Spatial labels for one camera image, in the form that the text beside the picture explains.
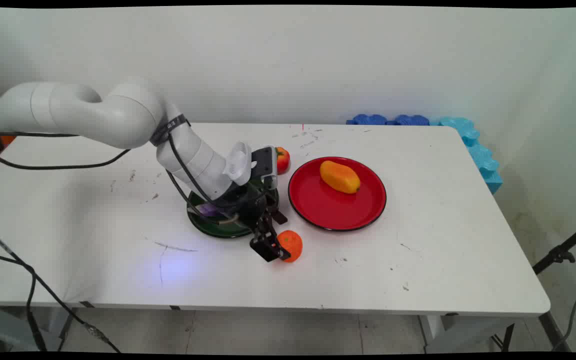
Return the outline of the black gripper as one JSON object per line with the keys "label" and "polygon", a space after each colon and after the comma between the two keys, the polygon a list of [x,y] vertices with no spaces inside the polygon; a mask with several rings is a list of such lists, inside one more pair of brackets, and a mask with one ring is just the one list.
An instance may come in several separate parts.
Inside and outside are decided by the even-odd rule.
{"label": "black gripper", "polygon": [[[238,215],[235,223],[253,231],[249,246],[263,260],[290,259],[290,251],[280,244],[273,226],[273,220],[278,224],[288,221],[279,209],[279,192],[276,189],[269,190],[254,183],[243,186],[231,183],[226,192],[213,201],[227,217]],[[271,218],[262,218],[265,213],[270,214]]]}

